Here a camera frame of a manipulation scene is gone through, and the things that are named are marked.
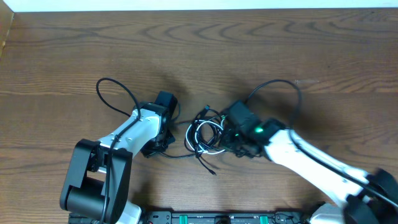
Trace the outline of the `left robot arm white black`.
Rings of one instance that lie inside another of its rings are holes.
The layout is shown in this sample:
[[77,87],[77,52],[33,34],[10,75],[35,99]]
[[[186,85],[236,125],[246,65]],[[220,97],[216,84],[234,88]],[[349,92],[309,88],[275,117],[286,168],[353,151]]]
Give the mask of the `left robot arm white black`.
[[128,202],[132,159],[162,152],[174,142],[169,123],[176,97],[160,91],[154,102],[140,103],[109,135],[75,145],[60,194],[60,208],[86,223],[139,223],[142,210]]

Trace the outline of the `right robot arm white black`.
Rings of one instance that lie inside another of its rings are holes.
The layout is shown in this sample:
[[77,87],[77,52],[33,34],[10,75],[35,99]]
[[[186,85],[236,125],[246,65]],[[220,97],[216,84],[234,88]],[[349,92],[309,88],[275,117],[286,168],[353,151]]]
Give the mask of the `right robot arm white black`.
[[251,156],[258,153],[294,171],[333,201],[319,206],[304,223],[397,223],[397,180],[386,170],[372,174],[345,164],[279,120],[261,120],[240,100],[223,115],[223,145]]

